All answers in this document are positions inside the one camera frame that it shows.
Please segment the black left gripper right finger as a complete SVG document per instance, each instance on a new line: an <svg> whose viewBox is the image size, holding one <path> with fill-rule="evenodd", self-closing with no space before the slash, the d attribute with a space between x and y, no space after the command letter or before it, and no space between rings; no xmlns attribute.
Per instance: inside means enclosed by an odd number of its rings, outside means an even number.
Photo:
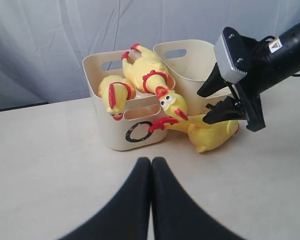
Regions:
<svg viewBox="0 0 300 240"><path fill-rule="evenodd" d="M242 240L186 192L167 160L152 160L152 221L156 240Z"/></svg>

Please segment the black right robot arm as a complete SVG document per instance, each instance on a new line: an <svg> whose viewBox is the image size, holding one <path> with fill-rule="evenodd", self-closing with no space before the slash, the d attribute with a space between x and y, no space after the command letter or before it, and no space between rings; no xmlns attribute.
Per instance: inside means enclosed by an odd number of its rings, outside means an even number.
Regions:
<svg viewBox="0 0 300 240"><path fill-rule="evenodd" d="M213 50L216 62L197 94L207 98L229 88L232 95L207 104L209 111L202 121L212 125L245 120L252 132L265 128L261 93L289 77L300 77L300 22L279 36L261 40L225 27Z"/></svg>

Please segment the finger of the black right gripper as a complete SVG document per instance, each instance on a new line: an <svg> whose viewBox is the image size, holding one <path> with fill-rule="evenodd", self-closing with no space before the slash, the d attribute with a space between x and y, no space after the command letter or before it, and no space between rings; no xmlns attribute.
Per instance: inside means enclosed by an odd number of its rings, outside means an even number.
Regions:
<svg viewBox="0 0 300 240"><path fill-rule="evenodd" d="M202 98L207 98L221 92L230 93L230 89L226 84L226 81L221 76L218 63L216 62L210 75L196 93Z"/></svg>
<svg viewBox="0 0 300 240"><path fill-rule="evenodd" d="M203 117L203 122L209 125L246 119L245 109L241 101L230 96L215 105L208 103L205 107L209 109L209 112Z"/></svg>

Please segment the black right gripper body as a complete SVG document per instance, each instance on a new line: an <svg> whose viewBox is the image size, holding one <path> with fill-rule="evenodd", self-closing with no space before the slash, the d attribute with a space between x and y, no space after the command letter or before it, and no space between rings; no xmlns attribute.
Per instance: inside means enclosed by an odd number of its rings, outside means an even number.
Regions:
<svg viewBox="0 0 300 240"><path fill-rule="evenodd" d="M283 43L268 35L256 40L240 34L229 35L230 59L243 77L230 83L230 118L245 120L246 128L257 132L266 127L261 93L287 78Z"/></svg>

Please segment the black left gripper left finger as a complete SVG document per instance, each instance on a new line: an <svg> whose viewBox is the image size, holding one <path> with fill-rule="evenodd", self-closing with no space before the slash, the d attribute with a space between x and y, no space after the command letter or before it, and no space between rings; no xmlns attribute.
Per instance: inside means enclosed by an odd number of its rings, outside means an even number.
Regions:
<svg viewBox="0 0 300 240"><path fill-rule="evenodd" d="M61 240L146 240L151 203L151 162L137 159L114 196Z"/></svg>

